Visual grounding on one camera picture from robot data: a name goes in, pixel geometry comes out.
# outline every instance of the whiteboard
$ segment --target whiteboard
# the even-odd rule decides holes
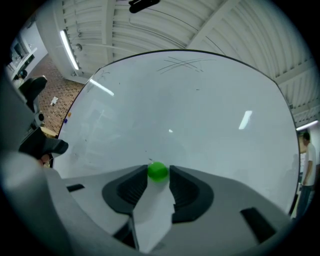
[[[240,181],[290,210],[295,124],[274,81],[200,51],[136,55],[98,70],[62,125],[62,178],[160,161]]]

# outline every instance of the green ball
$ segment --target green ball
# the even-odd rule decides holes
[[[161,182],[168,176],[168,169],[162,162],[153,162],[148,166],[148,176],[154,182]]]

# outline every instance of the white table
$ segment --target white table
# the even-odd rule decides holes
[[[152,161],[240,181],[283,211],[299,172],[295,124],[274,81],[239,61],[160,51],[93,75],[62,125],[62,178]]]

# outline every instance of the ceiling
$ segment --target ceiling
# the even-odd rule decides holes
[[[276,81],[296,126],[319,118],[320,82],[312,55],[287,16],[267,0],[161,0],[135,14],[127,0],[57,1],[84,77],[149,51],[208,51]]]

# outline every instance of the floor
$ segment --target floor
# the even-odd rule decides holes
[[[28,77],[39,76],[45,76],[48,81],[39,95],[40,110],[43,112],[45,121],[44,127],[58,134],[71,104],[84,85],[64,79],[49,55],[38,63]],[[50,103],[54,97],[58,100],[52,106]]]

